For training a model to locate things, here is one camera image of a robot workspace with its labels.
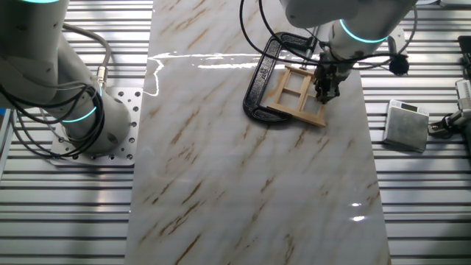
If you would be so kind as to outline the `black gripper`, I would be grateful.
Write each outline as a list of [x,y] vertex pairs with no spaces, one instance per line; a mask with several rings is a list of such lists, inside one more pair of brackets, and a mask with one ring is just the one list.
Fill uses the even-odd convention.
[[322,104],[335,99],[338,96],[339,82],[337,78],[337,66],[333,64],[323,64],[316,68],[314,72],[315,76],[315,89],[316,89],[316,100]]

